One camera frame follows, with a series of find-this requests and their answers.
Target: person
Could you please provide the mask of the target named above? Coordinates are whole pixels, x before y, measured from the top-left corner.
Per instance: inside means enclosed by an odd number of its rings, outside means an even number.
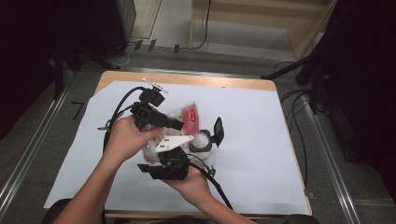
[[[108,193],[120,166],[132,158],[149,139],[161,132],[162,128],[139,132],[134,125],[134,116],[115,121],[101,160],[53,223],[100,223]],[[206,178],[191,166],[184,180],[163,182],[217,223],[254,223],[215,199]]]

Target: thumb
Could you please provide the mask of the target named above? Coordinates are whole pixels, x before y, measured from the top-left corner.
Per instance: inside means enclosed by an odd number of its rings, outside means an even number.
[[[145,136],[145,138],[147,139],[147,140],[149,140],[149,139],[152,139],[152,138],[154,138],[154,137],[156,137],[156,136],[158,136],[158,135],[160,135],[160,134],[162,134],[163,133],[163,128],[153,128],[153,129],[150,129],[150,130],[147,130],[147,131],[145,131],[145,132],[143,132],[143,135]]]

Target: metal floor strip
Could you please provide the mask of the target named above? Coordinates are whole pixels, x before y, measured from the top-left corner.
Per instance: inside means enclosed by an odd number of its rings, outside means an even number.
[[[0,222],[3,219],[9,205],[12,202],[15,194],[17,193],[18,188],[21,185],[21,182],[25,175],[27,174],[30,165],[37,154],[37,151],[40,149],[40,146],[50,129],[52,122],[54,121],[56,115],[61,108],[64,99],[66,98],[68,89],[73,81],[73,74],[70,76],[71,80],[66,82],[63,92],[59,96],[58,100],[53,101],[52,104],[49,106],[49,110],[47,111],[46,115],[44,116],[43,120],[41,121],[40,125],[35,131],[34,136],[30,140],[29,145],[24,150],[18,164],[15,166],[14,171],[12,172],[10,178],[8,179],[7,183],[3,186],[1,193],[0,193]]]
[[[302,96],[302,100],[307,100],[306,96]],[[305,106],[305,111],[308,116],[311,126],[314,128],[316,138],[318,139],[319,147],[323,153],[323,159],[326,163],[326,167],[329,171],[332,184],[334,185],[335,192],[337,193],[338,200],[340,201],[341,207],[344,210],[346,221],[349,224],[360,224],[359,215],[356,211],[355,205],[352,202],[347,185],[338,169],[337,163],[332,155],[332,150],[326,140],[326,136],[321,129],[318,116],[314,115],[309,105]]]

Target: gray carpet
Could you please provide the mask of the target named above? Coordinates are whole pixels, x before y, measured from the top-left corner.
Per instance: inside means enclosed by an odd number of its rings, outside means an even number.
[[[264,59],[202,52],[182,51],[179,54],[173,54],[171,49],[155,49],[153,52],[148,53],[147,47],[137,51],[130,50],[130,55],[130,62],[123,66],[121,70],[128,70],[132,67],[144,67],[234,74],[240,77],[259,78],[259,75],[271,74],[274,65],[278,63]],[[112,60],[117,63],[124,63],[126,57],[121,54],[121,56]],[[64,156],[74,140],[76,130],[83,116],[82,111],[74,119],[78,112],[78,105],[72,104],[72,102],[81,102],[86,105],[93,95],[101,74],[105,71],[95,62],[85,60],[84,64],[81,72],[77,73],[57,118],[50,127],[32,166],[1,223],[39,223],[45,215],[46,210],[42,207],[50,193]],[[275,81],[279,97],[288,91],[299,89],[293,77],[294,74],[290,73]],[[21,118],[8,137],[0,142],[0,153],[2,155],[0,158],[1,184],[7,181],[24,148],[35,132],[35,128],[43,118],[50,105],[52,93],[53,87],[50,87]],[[290,97],[283,104],[285,115],[289,113],[293,99],[294,97]],[[310,200],[313,216],[322,224],[347,223],[304,110],[298,113],[296,118],[306,145],[308,161],[307,189],[316,196],[315,199]],[[390,197],[382,184],[380,176],[367,165],[348,162],[331,122],[325,115],[320,115],[320,120],[349,191],[356,202],[361,222],[368,224],[377,223],[380,220],[381,223],[396,223],[396,206],[389,201]],[[294,144],[303,177],[305,177],[304,153],[295,125],[290,130],[290,137]],[[261,220],[259,222],[282,223],[282,220]]]

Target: forearm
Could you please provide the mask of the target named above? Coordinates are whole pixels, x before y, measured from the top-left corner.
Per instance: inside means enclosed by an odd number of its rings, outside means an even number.
[[[245,223],[255,223],[252,220],[241,216],[236,213],[223,203],[219,202],[217,199],[210,197],[205,203],[197,205],[201,212],[205,213],[207,216],[214,219],[217,223],[227,223],[227,224],[245,224]]]
[[[55,223],[97,223],[119,167],[103,157]]]

